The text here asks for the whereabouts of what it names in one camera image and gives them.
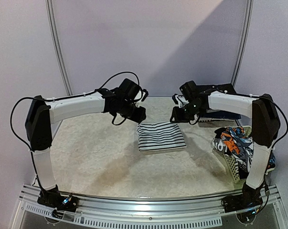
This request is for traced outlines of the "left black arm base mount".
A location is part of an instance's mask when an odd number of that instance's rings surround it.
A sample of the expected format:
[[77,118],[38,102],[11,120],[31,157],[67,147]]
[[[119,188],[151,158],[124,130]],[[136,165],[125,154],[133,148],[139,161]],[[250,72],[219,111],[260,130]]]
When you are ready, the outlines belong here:
[[58,186],[53,189],[40,191],[40,195],[37,199],[37,203],[50,208],[55,208],[58,211],[69,211],[76,212],[79,198],[69,194],[68,196],[63,196],[59,190]]

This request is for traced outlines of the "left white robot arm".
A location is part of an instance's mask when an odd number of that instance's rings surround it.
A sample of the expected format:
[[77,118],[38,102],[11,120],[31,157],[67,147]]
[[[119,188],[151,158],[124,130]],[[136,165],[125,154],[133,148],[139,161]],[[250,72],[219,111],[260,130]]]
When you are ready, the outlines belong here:
[[33,153],[39,186],[45,190],[43,199],[51,207],[58,207],[62,203],[61,195],[53,190],[56,183],[50,157],[53,141],[51,126],[72,117],[100,113],[109,113],[113,117],[120,115],[124,119],[141,123],[146,119],[146,109],[138,103],[144,101],[147,96],[148,91],[145,89],[128,93],[119,88],[101,88],[68,97],[34,97],[25,121],[25,129]]

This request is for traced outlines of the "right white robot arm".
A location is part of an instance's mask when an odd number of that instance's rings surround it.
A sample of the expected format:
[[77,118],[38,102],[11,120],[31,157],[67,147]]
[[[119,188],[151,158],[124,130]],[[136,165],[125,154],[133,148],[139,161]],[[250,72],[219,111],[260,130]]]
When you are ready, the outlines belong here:
[[176,105],[172,111],[171,122],[187,123],[207,110],[226,111],[250,118],[254,155],[246,185],[252,189],[261,186],[272,145],[280,129],[280,119],[271,95],[243,95],[207,90],[198,94],[174,94],[172,99]]

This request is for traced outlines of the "black white striped shirt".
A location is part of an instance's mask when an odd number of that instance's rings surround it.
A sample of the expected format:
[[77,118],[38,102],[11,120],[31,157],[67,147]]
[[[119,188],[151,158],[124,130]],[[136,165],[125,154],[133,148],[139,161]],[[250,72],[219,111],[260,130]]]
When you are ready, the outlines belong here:
[[140,152],[167,151],[187,147],[177,123],[138,124],[137,136]]

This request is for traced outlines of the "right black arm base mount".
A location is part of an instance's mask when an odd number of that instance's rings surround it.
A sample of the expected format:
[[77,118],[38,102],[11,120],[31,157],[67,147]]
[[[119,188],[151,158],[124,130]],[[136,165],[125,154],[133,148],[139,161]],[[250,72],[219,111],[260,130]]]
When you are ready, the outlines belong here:
[[[263,202],[263,199],[261,197],[261,189],[264,189],[265,195],[267,196],[265,202]],[[252,214],[258,214],[267,205],[269,195],[270,195],[269,186],[267,185],[266,182],[263,182],[256,189],[253,189],[246,183],[244,183],[242,187],[242,194],[225,196],[224,198],[221,199],[221,205],[226,213],[259,206],[259,208],[255,209],[252,213]]]

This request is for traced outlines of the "colourful graphic print garment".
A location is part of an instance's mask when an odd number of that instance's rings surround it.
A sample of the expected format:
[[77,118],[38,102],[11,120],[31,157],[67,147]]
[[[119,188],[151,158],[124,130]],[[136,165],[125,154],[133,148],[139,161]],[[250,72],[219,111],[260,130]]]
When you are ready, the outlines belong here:
[[214,131],[213,147],[226,156],[234,159],[237,163],[238,171],[246,174],[250,172],[255,153],[262,150],[253,141],[252,127],[246,126],[227,126]]

